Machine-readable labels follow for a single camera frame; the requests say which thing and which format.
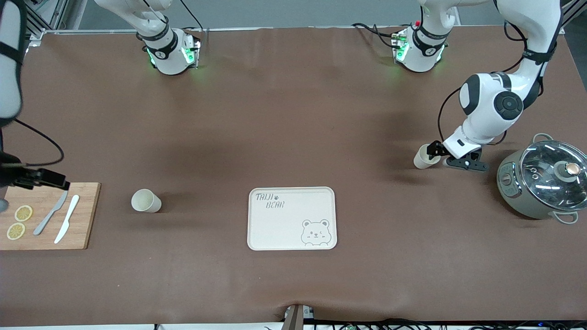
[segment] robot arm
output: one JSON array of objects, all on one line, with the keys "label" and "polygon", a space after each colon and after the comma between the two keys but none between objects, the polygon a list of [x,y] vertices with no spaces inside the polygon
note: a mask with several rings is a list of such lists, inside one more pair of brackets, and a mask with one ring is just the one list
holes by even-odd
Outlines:
[{"label": "robot arm", "polygon": [[171,0],[95,0],[98,6],[120,16],[137,30],[147,45],[151,63],[165,75],[177,75],[197,67],[200,40],[181,29],[169,27],[169,20],[160,11]]},{"label": "robot arm", "polygon": [[[558,0],[496,0],[495,4],[508,22],[527,31],[523,59],[512,74],[478,73],[465,81],[459,101],[467,118],[445,141],[428,147],[430,159],[449,155],[448,165],[458,163],[456,166],[474,169],[471,163],[480,157],[478,150],[509,129],[538,97],[561,28],[560,3]],[[456,161],[463,157],[469,161]]]},{"label": "robot arm", "polygon": [[418,0],[420,25],[409,26],[393,36],[395,61],[408,70],[426,72],[440,60],[444,43],[456,23],[456,7],[474,6],[489,0]]},{"label": "robot arm", "polygon": [[[3,151],[1,128],[21,112],[21,66],[25,56],[26,6],[22,0],[0,0],[0,187],[33,189],[52,186],[67,190],[65,176],[46,169],[34,170]],[[0,211],[6,203],[0,203]]]},{"label": "robot arm", "polygon": [[0,0],[0,127],[10,124],[21,112],[25,29],[25,4]]}]

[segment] rice cooker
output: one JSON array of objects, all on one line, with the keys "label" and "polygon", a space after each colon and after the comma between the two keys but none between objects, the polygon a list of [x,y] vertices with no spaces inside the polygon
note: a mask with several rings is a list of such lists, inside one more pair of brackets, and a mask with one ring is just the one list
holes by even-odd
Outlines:
[{"label": "rice cooker", "polygon": [[[546,140],[537,142],[538,137]],[[540,133],[526,149],[501,162],[497,186],[505,201],[523,215],[574,224],[577,211],[587,207],[586,165],[580,150]]]}]

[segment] lemon slice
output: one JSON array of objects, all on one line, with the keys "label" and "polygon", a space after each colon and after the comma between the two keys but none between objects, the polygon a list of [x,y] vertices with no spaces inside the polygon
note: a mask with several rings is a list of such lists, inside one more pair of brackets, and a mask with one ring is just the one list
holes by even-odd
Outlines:
[{"label": "lemon slice", "polygon": [[8,227],[8,231],[6,232],[6,237],[9,240],[14,241],[21,238],[25,234],[25,225],[21,223],[12,224]]},{"label": "lemon slice", "polygon": [[14,219],[17,221],[26,221],[33,216],[33,208],[28,205],[23,205],[14,212]]}]

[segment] pot handle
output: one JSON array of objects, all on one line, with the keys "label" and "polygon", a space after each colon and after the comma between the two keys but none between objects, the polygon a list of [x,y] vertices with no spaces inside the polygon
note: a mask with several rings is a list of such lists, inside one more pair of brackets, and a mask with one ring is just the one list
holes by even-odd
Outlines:
[{"label": "pot handle", "polygon": [[[577,212],[556,212],[556,211],[552,211],[549,212],[548,215],[550,215],[551,217],[553,217],[554,219],[556,219],[558,222],[562,223],[562,224],[574,224],[575,222],[577,222],[577,220],[579,220],[579,214]],[[563,219],[561,219],[561,215],[570,215],[573,217],[572,221],[565,221]]]},{"label": "pot handle", "polygon": [[552,138],[552,136],[550,136],[550,135],[548,135],[548,134],[546,134],[546,133],[538,133],[538,134],[536,134],[536,135],[535,135],[535,136],[532,138],[532,142],[531,142],[530,144],[532,144],[532,143],[536,143],[536,138],[537,138],[537,137],[539,137],[539,136],[545,137],[547,140],[554,140],[554,139]]}]

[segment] green led light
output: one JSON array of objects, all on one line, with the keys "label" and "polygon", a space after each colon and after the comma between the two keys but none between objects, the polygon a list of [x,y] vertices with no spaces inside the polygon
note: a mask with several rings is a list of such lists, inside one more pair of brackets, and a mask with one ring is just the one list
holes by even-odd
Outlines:
[{"label": "green led light", "polygon": [[438,57],[436,58],[436,62],[440,61],[440,58],[442,57],[442,51],[443,50],[444,50],[444,45],[438,51]]},{"label": "green led light", "polygon": [[407,51],[410,49],[409,44],[406,42],[397,51],[397,60],[403,61],[406,58]]},{"label": "green led light", "polygon": [[157,66],[157,65],[155,64],[155,60],[153,59],[153,54],[151,54],[151,51],[150,51],[148,48],[147,48],[147,54],[149,54],[149,58],[151,59],[151,64],[152,64],[153,66]]},{"label": "green led light", "polygon": [[185,48],[181,48],[181,50],[183,50],[183,55],[185,57],[185,61],[188,63],[193,63],[194,62],[194,52],[192,52],[189,49],[185,49]]}]

